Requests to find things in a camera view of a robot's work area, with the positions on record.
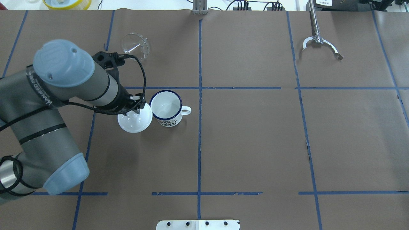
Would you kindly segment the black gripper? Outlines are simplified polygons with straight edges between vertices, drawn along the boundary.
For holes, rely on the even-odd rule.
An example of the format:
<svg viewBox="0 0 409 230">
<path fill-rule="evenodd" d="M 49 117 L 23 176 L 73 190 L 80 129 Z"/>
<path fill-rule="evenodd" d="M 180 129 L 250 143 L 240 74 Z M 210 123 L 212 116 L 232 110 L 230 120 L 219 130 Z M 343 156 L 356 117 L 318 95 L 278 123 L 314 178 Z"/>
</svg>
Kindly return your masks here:
<svg viewBox="0 0 409 230">
<path fill-rule="evenodd" d="M 109 114 L 127 113 L 133 111 L 139 114 L 142 102 L 133 102 L 142 99 L 142 94 L 131 96 L 122 85 L 109 85 Z"/>
</svg>

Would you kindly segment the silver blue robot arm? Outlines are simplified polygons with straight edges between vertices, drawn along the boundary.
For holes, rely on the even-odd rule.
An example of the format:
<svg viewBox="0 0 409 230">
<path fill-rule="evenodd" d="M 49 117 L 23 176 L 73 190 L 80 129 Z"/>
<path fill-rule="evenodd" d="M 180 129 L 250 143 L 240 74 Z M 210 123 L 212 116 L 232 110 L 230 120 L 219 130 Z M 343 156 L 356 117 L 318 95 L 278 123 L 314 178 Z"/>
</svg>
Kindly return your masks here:
<svg viewBox="0 0 409 230">
<path fill-rule="evenodd" d="M 1 204 L 45 189 L 58 195 L 89 176 L 58 108 L 73 105 L 99 114 L 138 112 L 142 92 L 133 96 L 119 83 L 117 67 L 131 54 L 100 51 L 91 56 L 73 42 L 45 43 L 33 63 L 1 79 L 1 130 L 10 127 L 22 152 L 1 158 Z"/>
</svg>

